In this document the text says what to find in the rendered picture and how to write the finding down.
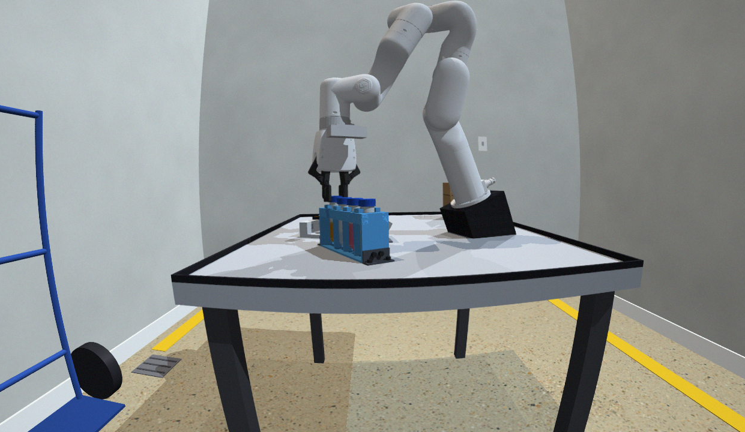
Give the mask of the black table edge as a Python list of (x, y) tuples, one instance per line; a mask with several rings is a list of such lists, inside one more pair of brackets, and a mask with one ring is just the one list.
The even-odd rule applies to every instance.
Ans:
[[(237, 244), (233, 244), (229, 248), (219, 251), (211, 255), (210, 257), (204, 258), (201, 262), (192, 263), (187, 268), (184, 268), (174, 274), (171, 274), (172, 282), (176, 283), (194, 283), (194, 284), (213, 284), (213, 285), (225, 285), (225, 286), (249, 286), (249, 287), (279, 287), (279, 288), (400, 288), (400, 287), (428, 287), (428, 286), (450, 286), (460, 284), (476, 284), (476, 283), (491, 283), (499, 281), (519, 281), (526, 279), (533, 279), (538, 277), (556, 277), (568, 274), (585, 274), (591, 272), (601, 271), (613, 271), (618, 269), (638, 268), (643, 267), (644, 261), (620, 254), (605, 248), (599, 248), (592, 244), (580, 242), (575, 239), (570, 239), (557, 235), (556, 233), (544, 232), (540, 229), (534, 229), (528, 225), (523, 225), (514, 222), (514, 226), (519, 229), (529, 230), (529, 232), (539, 233), (540, 235), (553, 238), (568, 244), (573, 244), (580, 248), (585, 248), (593, 252), (603, 254), (605, 256), (613, 257), (621, 262), (614, 263), (596, 263), (595, 265), (583, 265), (576, 267), (564, 267), (564, 268), (551, 268), (551, 269), (538, 269), (530, 271), (517, 271), (517, 272), (502, 272), (493, 274), (468, 274), (458, 276), (447, 276), (447, 277), (408, 277), (408, 278), (390, 278), (390, 279), (358, 279), (358, 280), (313, 280), (313, 279), (279, 279), (279, 278), (260, 278), (260, 277), (216, 277), (216, 276), (204, 276), (204, 275), (192, 275), (192, 272), (196, 272), (207, 266), (211, 262), (215, 262), (219, 258), (226, 256), (227, 254), (253, 242), (255, 239), (259, 239), (267, 233), (273, 232), (279, 227), (296, 220), (297, 218), (303, 217), (314, 217), (319, 214), (298, 214), (297, 216), (290, 218), (282, 223), (270, 227), (270, 229), (264, 230), (264, 232), (257, 233), (248, 239), (245, 239)], [(631, 260), (631, 262), (629, 262)]]

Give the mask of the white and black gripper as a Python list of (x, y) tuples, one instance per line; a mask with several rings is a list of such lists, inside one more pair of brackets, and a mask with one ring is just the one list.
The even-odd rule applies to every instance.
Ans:
[(348, 184), (360, 174), (360, 169), (356, 164), (355, 140), (327, 138), (327, 128), (323, 128), (316, 132), (312, 165), (307, 174), (322, 184), (324, 202), (331, 202), (330, 173), (339, 173), (339, 195), (348, 197)]

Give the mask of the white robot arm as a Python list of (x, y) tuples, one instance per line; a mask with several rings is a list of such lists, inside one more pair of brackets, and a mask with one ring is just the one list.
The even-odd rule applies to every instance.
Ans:
[(422, 36), (450, 30), (433, 71), (423, 120), (453, 193), (451, 207), (465, 208), (482, 202), (490, 195), (487, 188), (496, 180), (480, 180), (459, 123), (470, 82), (466, 63), (477, 32), (474, 12), (468, 4), (458, 1), (428, 7), (412, 3), (390, 12), (388, 28), (369, 74), (331, 77), (322, 82), (319, 130), (327, 128), (327, 137), (332, 139), (366, 139), (367, 127), (351, 123), (351, 102), (364, 112), (377, 109)]

